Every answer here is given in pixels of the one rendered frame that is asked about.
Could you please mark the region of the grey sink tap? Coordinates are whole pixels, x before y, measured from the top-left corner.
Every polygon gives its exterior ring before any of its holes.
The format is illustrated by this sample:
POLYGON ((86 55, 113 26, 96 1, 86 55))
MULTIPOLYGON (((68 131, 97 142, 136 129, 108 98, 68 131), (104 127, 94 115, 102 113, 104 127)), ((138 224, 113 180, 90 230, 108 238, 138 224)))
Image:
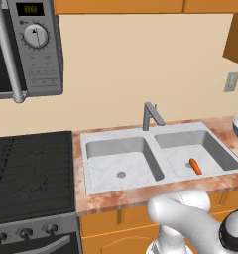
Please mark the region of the grey sink tap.
POLYGON ((165 121, 151 102, 144 104, 143 127, 144 131, 149 130, 150 119, 153 118, 159 126, 164 126, 165 121))

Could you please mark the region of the grey double sink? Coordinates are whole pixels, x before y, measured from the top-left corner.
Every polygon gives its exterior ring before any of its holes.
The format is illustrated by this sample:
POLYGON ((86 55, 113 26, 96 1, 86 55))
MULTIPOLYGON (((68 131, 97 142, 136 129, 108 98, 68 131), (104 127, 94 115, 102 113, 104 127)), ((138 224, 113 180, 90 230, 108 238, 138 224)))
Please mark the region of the grey double sink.
POLYGON ((88 194, 238 173, 238 157, 201 122, 86 133, 80 143, 88 194))

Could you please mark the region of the orange carrot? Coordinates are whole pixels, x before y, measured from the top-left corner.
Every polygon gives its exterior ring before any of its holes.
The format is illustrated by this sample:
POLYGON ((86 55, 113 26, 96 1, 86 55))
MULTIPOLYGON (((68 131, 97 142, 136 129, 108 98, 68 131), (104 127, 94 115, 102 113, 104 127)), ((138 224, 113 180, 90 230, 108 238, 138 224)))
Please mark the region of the orange carrot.
POLYGON ((202 171, 194 158, 189 159, 189 164, 197 175, 202 175, 202 171))

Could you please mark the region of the black gas hob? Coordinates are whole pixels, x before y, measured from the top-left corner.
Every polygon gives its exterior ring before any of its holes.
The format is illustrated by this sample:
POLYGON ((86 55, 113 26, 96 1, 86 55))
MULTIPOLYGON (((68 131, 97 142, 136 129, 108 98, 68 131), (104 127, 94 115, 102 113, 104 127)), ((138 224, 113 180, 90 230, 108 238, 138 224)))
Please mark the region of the black gas hob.
POLYGON ((0 223, 74 210, 71 132, 0 137, 0 223))

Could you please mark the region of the orange base cupboard front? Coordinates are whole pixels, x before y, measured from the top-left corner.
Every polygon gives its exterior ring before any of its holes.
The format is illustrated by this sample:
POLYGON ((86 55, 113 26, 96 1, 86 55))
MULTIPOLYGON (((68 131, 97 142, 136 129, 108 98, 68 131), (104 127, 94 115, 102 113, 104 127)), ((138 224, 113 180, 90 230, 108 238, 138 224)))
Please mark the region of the orange base cupboard front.
POLYGON ((103 194, 78 195, 76 213, 80 221, 83 254, 140 254, 158 234, 159 226, 147 215, 147 198, 151 194, 137 191, 132 200, 121 190, 103 194))

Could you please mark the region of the grey microwave oven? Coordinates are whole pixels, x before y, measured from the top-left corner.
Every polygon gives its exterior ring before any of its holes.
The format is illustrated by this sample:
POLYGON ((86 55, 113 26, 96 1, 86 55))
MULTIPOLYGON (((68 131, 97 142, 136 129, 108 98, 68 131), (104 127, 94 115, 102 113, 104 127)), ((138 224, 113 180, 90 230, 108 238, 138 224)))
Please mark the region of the grey microwave oven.
MULTIPOLYGON (((1 9, 26 98, 62 94, 63 55, 54 1, 1 0, 1 9)), ((0 46, 0 92, 11 91, 0 46)))

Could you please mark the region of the grey oven front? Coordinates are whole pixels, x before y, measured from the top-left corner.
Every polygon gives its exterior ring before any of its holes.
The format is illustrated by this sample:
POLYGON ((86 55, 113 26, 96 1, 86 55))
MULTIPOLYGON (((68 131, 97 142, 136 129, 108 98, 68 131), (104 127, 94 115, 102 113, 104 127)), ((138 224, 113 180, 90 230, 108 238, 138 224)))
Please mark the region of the grey oven front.
POLYGON ((1 223, 0 232, 7 234, 7 239, 0 245, 0 254, 14 254, 37 249, 64 236, 69 236, 70 242, 52 254, 82 254, 79 225, 74 212, 1 223), (58 232, 55 235, 48 235, 45 231, 46 225, 50 223, 58 226, 58 232), (33 230, 33 236, 30 240, 24 240, 20 237, 19 232, 23 228, 33 230))

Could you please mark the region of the grey wall socket plate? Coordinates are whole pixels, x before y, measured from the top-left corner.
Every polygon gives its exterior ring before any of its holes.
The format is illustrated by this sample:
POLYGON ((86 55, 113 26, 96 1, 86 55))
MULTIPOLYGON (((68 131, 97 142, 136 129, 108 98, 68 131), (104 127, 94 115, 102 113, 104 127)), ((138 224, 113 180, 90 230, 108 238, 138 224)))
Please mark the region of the grey wall socket plate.
POLYGON ((234 91, 237 81, 238 81, 238 72, 229 72, 226 79, 224 91, 225 92, 234 91))

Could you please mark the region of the orange wall cupboards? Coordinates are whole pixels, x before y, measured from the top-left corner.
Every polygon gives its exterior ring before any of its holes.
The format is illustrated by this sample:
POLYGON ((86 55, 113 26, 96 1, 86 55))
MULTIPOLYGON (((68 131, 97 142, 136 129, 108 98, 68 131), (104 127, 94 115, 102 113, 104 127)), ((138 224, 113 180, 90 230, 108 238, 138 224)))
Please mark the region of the orange wall cupboards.
POLYGON ((238 0, 54 0, 58 14, 230 14, 238 0))

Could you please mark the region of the orange side wall cupboard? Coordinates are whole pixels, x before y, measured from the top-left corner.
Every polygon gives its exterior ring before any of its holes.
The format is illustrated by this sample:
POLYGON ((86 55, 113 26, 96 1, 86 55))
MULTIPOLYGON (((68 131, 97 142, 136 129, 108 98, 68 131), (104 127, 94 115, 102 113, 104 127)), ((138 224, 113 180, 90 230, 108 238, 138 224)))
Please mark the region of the orange side wall cupboard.
POLYGON ((238 64, 238 13, 233 15, 223 56, 238 64))

